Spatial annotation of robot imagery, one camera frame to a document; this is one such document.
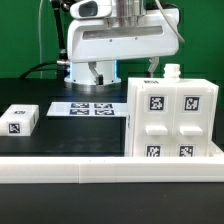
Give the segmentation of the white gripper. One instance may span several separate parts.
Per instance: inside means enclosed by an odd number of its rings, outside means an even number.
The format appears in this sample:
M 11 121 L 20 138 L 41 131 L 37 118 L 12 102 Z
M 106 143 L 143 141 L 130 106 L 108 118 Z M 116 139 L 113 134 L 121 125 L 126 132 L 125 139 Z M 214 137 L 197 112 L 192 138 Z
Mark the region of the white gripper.
M 152 57 L 148 72 L 153 78 L 158 57 L 179 49 L 176 8 L 147 10 L 143 0 L 80 0 L 70 7 L 70 14 L 68 58 L 89 62 L 96 85 L 103 85 L 96 62 Z

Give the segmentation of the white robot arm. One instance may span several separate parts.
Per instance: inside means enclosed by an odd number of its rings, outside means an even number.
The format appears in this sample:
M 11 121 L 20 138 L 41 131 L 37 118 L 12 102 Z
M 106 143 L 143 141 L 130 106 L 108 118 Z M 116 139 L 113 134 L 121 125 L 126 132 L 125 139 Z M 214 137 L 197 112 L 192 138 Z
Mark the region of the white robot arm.
M 79 0 L 70 7 L 67 35 L 70 88 L 104 90 L 118 85 L 119 60 L 158 60 L 179 49 L 179 10 L 144 0 Z

